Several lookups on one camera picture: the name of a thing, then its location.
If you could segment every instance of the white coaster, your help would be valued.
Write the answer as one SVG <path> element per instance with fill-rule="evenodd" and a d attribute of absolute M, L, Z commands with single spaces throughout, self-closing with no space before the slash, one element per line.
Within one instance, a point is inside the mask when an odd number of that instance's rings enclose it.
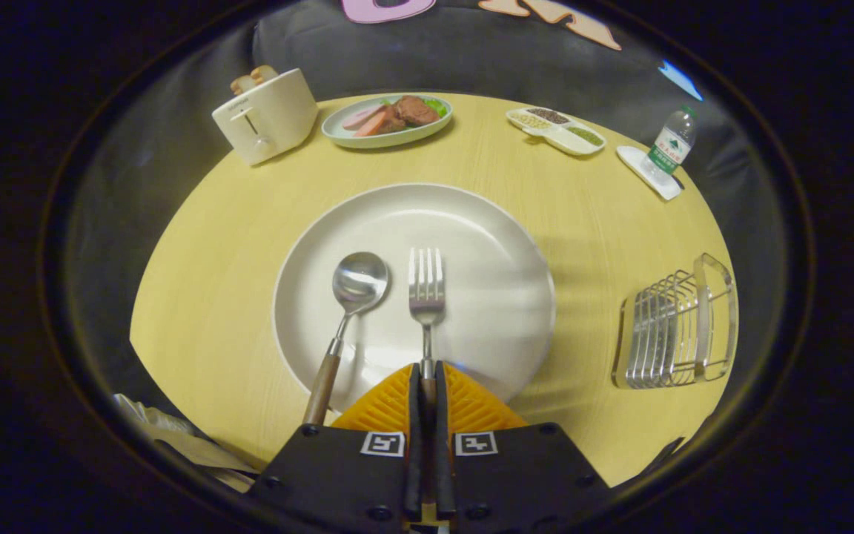
<path fill-rule="evenodd" d="M 681 186 L 678 185 L 678 181 L 676 179 L 668 177 L 667 179 L 662 180 L 662 182 L 658 182 L 657 179 L 652 178 L 650 175 L 641 171 L 641 160 L 644 159 L 645 152 L 640 148 L 634 148 L 634 146 L 619 146 L 615 151 L 618 153 L 621 161 L 624 162 L 624 165 L 627 165 L 628 168 L 635 172 L 635 174 L 640 176 L 647 185 L 651 186 L 651 189 L 657 191 L 658 195 L 660 195 L 662 199 L 671 200 L 673 197 L 676 197 L 681 193 Z"/>

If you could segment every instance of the white plate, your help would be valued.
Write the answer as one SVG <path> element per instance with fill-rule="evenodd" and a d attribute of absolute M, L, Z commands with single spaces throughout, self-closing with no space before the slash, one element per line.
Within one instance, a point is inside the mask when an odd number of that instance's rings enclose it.
<path fill-rule="evenodd" d="M 647 154 L 646 150 L 634 148 L 634 146 L 619 146 L 615 152 L 618 153 L 618 156 L 624 165 L 640 176 L 647 185 L 651 186 L 651 189 L 657 191 L 658 195 L 661 196 L 661 199 L 671 200 L 677 195 L 681 195 L 681 185 L 679 185 L 678 181 L 674 179 L 674 177 L 668 176 L 665 179 L 658 180 L 654 176 L 641 170 L 641 161 L 644 160 L 644 155 Z"/>
<path fill-rule="evenodd" d="M 380 306 L 351 319 L 332 408 L 343 412 L 392 372 L 420 361 L 423 335 L 407 307 L 412 247 L 438 247 L 444 262 L 447 309 L 434 328 L 434 358 L 454 363 L 499 398 L 512 398 L 549 351 L 552 274 L 532 237 L 502 208 L 444 185 L 374 189 L 305 231 L 282 264 L 272 303 L 285 365 L 307 392 L 342 318 L 331 293 L 333 271 L 359 251 L 382 257 L 391 281 Z"/>
<path fill-rule="evenodd" d="M 425 136 L 436 134 L 436 132 L 441 131 L 444 126 L 447 126 L 451 119 L 454 118 L 454 106 L 450 105 L 450 102 L 433 95 L 414 94 L 413 96 L 430 98 L 442 102 L 444 108 L 447 108 L 447 114 L 440 117 L 440 121 L 431 122 L 429 125 L 420 126 L 419 128 L 411 128 L 409 131 L 393 132 L 382 135 L 355 136 L 356 131 L 347 131 L 342 128 L 342 122 L 356 112 L 365 108 L 370 108 L 372 105 L 378 105 L 385 99 L 390 102 L 397 102 L 397 100 L 400 100 L 400 97 L 403 97 L 406 94 L 412 93 L 401 93 L 369 98 L 367 100 L 355 102 L 355 104 L 352 105 L 347 105 L 345 108 L 341 108 L 328 116 L 328 118 L 325 119 L 325 122 L 322 122 L 322 134 L 325 134 L 325 136 L 331 139 L 335 145 L 346 146 L 347 148 L 385 148 L 386 146 L 403 145 L 403 143 L 417 141 L 418 139 L 425 138 Z"/>

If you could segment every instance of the fork tines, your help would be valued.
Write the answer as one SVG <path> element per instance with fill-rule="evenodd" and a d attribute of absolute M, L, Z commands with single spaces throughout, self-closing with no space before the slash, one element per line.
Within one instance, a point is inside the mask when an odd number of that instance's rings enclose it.
<path fill-rule="evenodd" d="M 407 285 L 411 301 L 437 301 L 444 298 L 443 265 L 440 249 L 411 249 Z"/>

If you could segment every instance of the bottle label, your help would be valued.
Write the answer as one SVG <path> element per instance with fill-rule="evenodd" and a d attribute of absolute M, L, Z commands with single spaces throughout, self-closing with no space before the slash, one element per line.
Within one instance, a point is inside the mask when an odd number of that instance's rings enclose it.
<path fill-rule="evenodd" d="M 651 147 L 648 158 L 662 171 L 671 174 L 684 161 L 690 151 L 691 146 L 684 142 L 684 139 L 679 138 L 668 128 L 661 128 L 658 141 L 655 141 L 655 145 Z"/>

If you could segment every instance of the spoon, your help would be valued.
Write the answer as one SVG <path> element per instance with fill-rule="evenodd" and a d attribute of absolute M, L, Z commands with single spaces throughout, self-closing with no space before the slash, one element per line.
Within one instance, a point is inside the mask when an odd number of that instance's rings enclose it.
<path fill-rule="evenodd" d="M 342 308 L 345 308 L 345 316 L 342 317 L 342 324 L 338 325 L 335 337 L 328 344 L 328 351 L 318 368 L 318 375 L 315 375 L 315 383 L 312 384 L 302 423 L 321 425 L 325 422 L 328 400 L 335 386 L 338 364 L 342 360 L 342 339 L 345 337 L 348 319 L 377 306 L 384 297 L 389 280 L 387 265 L 382 258 L 370 252 L 349 254 L 335 268 L 335 275 L 331 278 L 331 290 Z"/>

